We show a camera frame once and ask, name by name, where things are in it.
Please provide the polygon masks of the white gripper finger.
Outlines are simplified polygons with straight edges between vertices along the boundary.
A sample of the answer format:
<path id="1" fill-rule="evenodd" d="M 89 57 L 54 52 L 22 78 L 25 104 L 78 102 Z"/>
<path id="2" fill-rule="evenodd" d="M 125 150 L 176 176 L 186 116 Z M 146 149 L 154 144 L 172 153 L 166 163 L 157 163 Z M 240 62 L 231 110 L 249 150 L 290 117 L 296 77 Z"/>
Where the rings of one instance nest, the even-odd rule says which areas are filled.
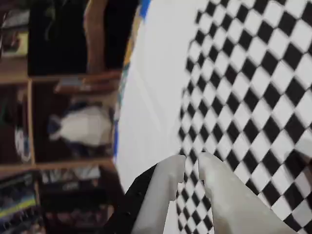
<path id="1" fill-rule="evenodd" d="M 216 234 L 294 233 L 216 156 L 201 153 L 198 170 Z"/>

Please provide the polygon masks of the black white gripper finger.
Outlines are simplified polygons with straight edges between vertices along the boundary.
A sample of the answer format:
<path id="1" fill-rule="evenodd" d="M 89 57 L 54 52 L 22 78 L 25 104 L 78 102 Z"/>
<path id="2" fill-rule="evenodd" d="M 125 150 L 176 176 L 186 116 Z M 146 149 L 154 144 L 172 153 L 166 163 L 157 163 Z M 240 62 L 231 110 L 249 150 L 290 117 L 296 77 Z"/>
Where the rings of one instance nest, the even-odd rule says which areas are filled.
<path id="1" fill-rule="evenodd" d="M 170 201 L 182 183 L 186 157 L 170 156 L 136 177 L 104 225 L 106 234 L 162 234 Z"/>

